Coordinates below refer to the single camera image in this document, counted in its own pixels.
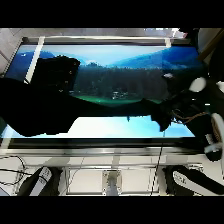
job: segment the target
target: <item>black cable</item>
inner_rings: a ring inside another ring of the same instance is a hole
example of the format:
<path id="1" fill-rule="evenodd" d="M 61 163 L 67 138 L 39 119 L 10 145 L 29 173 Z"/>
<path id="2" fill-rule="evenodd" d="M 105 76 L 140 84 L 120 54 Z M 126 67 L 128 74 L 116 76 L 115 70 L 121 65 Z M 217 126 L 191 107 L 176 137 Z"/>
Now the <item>black cable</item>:
<path id="1" fill-rule="evenodd" d="M 24 175 L 32 175 L 32 174 L 28 174 L 28 173 L 25 173 L 24 172 L 25 169 L 26 169 L 26 167 L 25 167 L 25 164 L 24 164 L 23 160 L 19 156 L 5 156 L 5 157 L 0 157 L 0 159 L 8 159 L 8 158 L 18 158 L 20 160 L 21 164 L 22 164 L 23 171 L 10 170 L 10 169 L 0 169 L 0 171 L 21 173 L 22 175 L 21 175 L 20 179 L 18 181 L 14 182 L 14 183 L 7 183 L 7 182 L 0 181 L 0 184 L 6 185 L 6 186 L 12 186 L 12 185 L 15 185 L 15 184 L 19 183 L 23 179 Z"/>
<path id="2" fill-rule="evenodd" d="M 155 183 L 155 179 L 156 179 L 156 173 L 157 173 L 157 170 L 158 170 L 158 167 L 159 167 L 159 162 L 160 162 L 160 157 L 161 157 L 161 154 L 162 154 L 162 150 L 163 150 L 163 142 L 162 142 L 162 146 L 161 146 L 160 153 L 159 153 L 158 163 L 156 165 L 156 171 L 155 171 L 155 175 L 154 175 L 154 178 L 153 178 L 152 191 L 150 193 L 150 196 L 152 196 L 152 192 L 153 192 L 153 188 L 154 188 L 154 183 Z"/>

